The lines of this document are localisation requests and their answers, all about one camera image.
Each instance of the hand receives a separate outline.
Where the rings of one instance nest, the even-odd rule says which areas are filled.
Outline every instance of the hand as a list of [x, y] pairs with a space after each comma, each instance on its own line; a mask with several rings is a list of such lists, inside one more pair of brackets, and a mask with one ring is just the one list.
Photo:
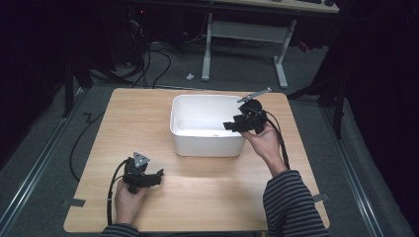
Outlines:
[[252, 144], [256, 154], [262, 157], [273, 177], [287, 170], [277, 133], [271, 125], [266, 123], [265, 129], [259, 134], [252, 134], [249, 131], [240, 132], [240, 134]]
[[142, 201], [148, 189], [139, 189], [137, 194], [128, 190], [128, 185], [123, 180], [118, 181], [115, 207], [117, 208], [117, 223], [133, 225], [141, 210]]

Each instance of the desk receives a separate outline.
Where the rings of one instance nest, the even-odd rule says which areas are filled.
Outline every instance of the desk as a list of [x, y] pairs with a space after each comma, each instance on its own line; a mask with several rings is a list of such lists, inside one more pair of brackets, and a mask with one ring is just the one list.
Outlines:
[[[136, 226], [141, 231], [266, 230], [262, 194], [271, 174], [246, 142], [229, 158], [181, 157], [169, 128], [173, 99], [185, 94], [248, 95], [244, 92], [117, 89], [114, 91], [77, 188], [83, 207], [71, 206], [67, 232], [100, 232], [107, 226], [107, 194], [118, 165], [133, 151], [151, 159], [146, 173], [164, 169], [160, 186], [147, 193]], [[258, 100], [279, 121], [292, 169], [318, 194], [287, 97], [269, 93]], [[324, 205], [316, 204], [329, 226]]]
[[[330, 7], [321, 4], [306, 3], [295, 0], [282, 0], [274, 2], [272, 0], [213, 0], [217, 3], [233, 3], [241, 5], [251, 5], [257, 7], [289, 9], [294, 11], [310, 11], [319, 13], [338, 13], [339, 8], [334, 4]], [[272, 27], [252, 24], [233, 23], [225, 21], [213, 21], [212, 13], [209, 13], [209, 21], [207, 27], [207, 47], [204, 56], [203, 65], [203, 81], [210, 79], [210, 42], [212, 37], [233, 38], [241, 40], [260, 40], [269, 42], [279, 42], [281, 47], [278, 56], [274, 56], [274, 65], [277, 70], [277, 76], [280, 87], [288, 88], [287, 78], [284, 73], [283, 60], [290, 44], [291, 37], [296, 20], [291, 20], [288, 27]]]

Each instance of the striped shirt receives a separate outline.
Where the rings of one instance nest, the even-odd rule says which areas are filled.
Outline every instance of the striped shirt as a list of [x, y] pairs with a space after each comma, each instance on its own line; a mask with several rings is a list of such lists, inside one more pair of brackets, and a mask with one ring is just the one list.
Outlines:
[[[267, 184], [263, 204], [270, 237], [329, 236], [298, 171], [284, 171]], [[109, 225], [101, 237], [139, 236], [128, 224]]]

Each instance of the white container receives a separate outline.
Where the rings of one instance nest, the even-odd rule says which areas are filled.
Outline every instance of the white container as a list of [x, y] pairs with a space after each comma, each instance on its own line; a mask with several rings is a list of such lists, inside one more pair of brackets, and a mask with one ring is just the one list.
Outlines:
[[223, 123], [241, 115], [240, 97], [181, 95], [173, 100], [170, 130], [180, 156], [232, 157], [241, 153], [245, 139], [225, 130]]

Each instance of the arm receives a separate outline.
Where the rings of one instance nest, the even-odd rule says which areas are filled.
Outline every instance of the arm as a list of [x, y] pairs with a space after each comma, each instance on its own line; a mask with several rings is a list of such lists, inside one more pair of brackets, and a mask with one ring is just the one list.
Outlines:
[[115, 207], [117, 208], [117, 223], [107, 226], [101, 234], [106, 236], [136, 237], [138, 230], [133, 226], [135, 219], [142, 207], [147, 189], [139, 189], [137, 194], [128, 191], [124, 181], [118, 181]]
[[298, 171], [284, 164], [278, 137], [268, 124], [260, 134], [241, 133], [267, 164], [273, 179], [263, 195], [270, 236], [328, 236]]

